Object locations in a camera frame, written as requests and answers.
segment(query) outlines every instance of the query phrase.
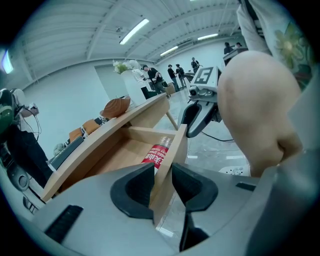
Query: black vent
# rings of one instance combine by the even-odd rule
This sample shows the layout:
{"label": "black vent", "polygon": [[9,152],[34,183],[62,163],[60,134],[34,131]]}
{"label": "black vent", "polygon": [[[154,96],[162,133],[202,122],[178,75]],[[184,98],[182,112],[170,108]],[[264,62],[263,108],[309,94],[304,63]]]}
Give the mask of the black vent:
{"label": "black vent", "polygon": [[155,164],[141,163],[138,166],[135,166],[135,171],[113,183],[110,197],[113,204],[127,216],[153,220],[154,212],[148,206],[155,184]]}
{"label": "black vent", "polygon": [[76,205],[69,205],[59,217],[51,224],[45,234],[61,243],[71,229],[72,225],[76,222],[83,208]]}
{"label": "black vent", "polygon": [[218,187],[211,179],[178,163],[172,164],[172,184],[185,205],[186,213],[206,210],[218,195]]}
{"label": "black vent", "polygon": [[239,182],[237,185],[235,185],[236,187],[240,188],[240,189],[244,189],[244,190],[249,190],[249,191],[254,191],[256,186],[252,185],[252,184],[247,184],[247,183],[243,183],[243,182]]}

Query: flower vase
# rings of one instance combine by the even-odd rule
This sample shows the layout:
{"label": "flower vase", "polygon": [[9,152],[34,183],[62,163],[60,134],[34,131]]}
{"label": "flower vase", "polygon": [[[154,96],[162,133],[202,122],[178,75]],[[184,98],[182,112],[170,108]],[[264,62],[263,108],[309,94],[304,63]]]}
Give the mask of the flower vase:
{"label": "flower vase", "polygon": [[133,101],[134,105],[137,107],[147,100],[140,88],[140,85],[136,81],[132,70],[126,70],[121,73],[122,79],[125,84],[126,91],[128,92],[131,100]]}

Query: man in black shirt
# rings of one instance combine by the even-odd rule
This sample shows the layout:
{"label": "man in black shirt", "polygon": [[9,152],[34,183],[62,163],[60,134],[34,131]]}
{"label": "man in black shirt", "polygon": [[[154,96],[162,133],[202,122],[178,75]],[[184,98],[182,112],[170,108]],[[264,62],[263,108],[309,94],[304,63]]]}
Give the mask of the man in black shirt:
{"label": "man in black shirt", "polygon": [[179,86],[177,83],[176,74],[175,74],[174,70],[172,69],[171,64],[168,65],[168,74],[169,74],[171,80],[173,81],[175,91],[179,92]]}
{"label": "man in black shirt", "polygon": [[230,44],[228,42],[224,43],[224,54],[229,54],[230,52],[232,52],[234,49],[230,46]]}
{"label": "man in black shirt", "polygon": [[198,69],[199,69],[199,61],[195,60],[195,58],[192,58],[192,62],[191,62],[191,67],[193,68],[193,72],[197,73]]}
{"label": "man in black shirt", "polygon": [[147,65],[143,65],[142,69],[148,73],[150,80],[154,86],[155,92],[159,95],[161,93],[166,93],[165,88],[162,86],[162,75],[158,70],[153,67],[148,67]]}
{"label": "man in black shirt", "polygon": [[182,67],[180,67],[180,65],[179,64],[175,64],[175,66],[176,66],[176,70],[175,70],[175,72],[178,74],[178,76],[179,76],[179,79],[180,79],[180,82],[181,82],[181,85],[182,85],[182,89],[183,88],[186,88],[187,87],[187,85],[186,85],[186,81],[185,81],[185,71],[184,71],[184,69],[182,68]]}

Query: wooden board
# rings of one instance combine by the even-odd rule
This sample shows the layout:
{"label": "wooden board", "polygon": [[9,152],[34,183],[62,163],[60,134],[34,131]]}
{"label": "wooden board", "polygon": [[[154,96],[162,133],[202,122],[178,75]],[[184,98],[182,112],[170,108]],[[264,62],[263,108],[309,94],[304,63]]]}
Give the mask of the wooden board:
{"label": "wooden board", "polygon": [[166,97],[149,107],[143,113],[130,120],[134,127],[153,128],[159,120],[169,111],[170,104]]}
{"label": "wooden board", "polygon": [[176,136],[154,177],[154,186],[150,194],[149,208],[153,210],[154,225],[159,224],[175,192],[172,184],[172,163],[184,164],[188,154],[187,125],[181,124]]}
{"label": "wooden board", "polygon": [[152,145],[158,144],[162,137],[168,137],[173,140],[177,134],[177,132],[174,130],[154,130],[150,128],[134,126],[121,128],[120,130],[126,137],[130,139]]}
{"label": "wooden board", "polygon": [[61,164],[61,166],[56,170],[48,180],[44,187],[41,199],[43,201],[48,201],[61,187],[61,185],[66,181],[66,179],[80,166],[83,161],[91,155],[106,139],[113,135],[117,130],[119,130],[126,123],[130,122],[133,118],[144,113],[145,117],[150,118],[152,113],[147,111],[150,107],[156,104],[158,101],[168,101],[166,98],[166,93],[162,93],[155,97],[152,97],[146,101],[146,103],[137,106],[135,108],[129,109],[126,113],[118,118],[113,118],[107,123],[102,125],[99,129],[91,133],[83,143],[81,143]]}
{"label": "wooden board", "polygon": [[112,150],[105,154],[85,176],[103,174],[128,166],[138,165],[145,158],[153,144],[123,137]]}
{"label": "wooden board", "polygon": [[85,178],[86,174],[98,163],[98,161],[107,154],[114,146],[123,138],[123,133],[117,130],[112,136],[107,138],[100,144],[87,158],[85,158],[66,178],[65,182],[61,185],[59,192],[63,192],[73,184]]}

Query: floor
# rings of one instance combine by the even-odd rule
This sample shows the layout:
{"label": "floor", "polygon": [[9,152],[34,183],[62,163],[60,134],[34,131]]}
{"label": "floor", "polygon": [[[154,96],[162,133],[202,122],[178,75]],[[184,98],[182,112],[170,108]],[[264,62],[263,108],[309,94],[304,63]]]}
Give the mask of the floor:
{"label": "floor", "polygon": [[[178,123],[180,110],[187,105],[188,90],[176,92],[171,95],[169,112]],[[169,119],[164,116],[155,126],[155,129],[174,130]],[[222,122],[211,122],[203,130],[208,135],[221,140],[232,139],[227,127]],[[247,164],[247,159],[234,142],[221,142],[200,133],[188,139],[188,154],[186,164],[218,172],[226,166],[240,166]],[[176,252],[179,252],[179,243],[183,231],[185,206],[175,193],[166,210],[157,230]]]}

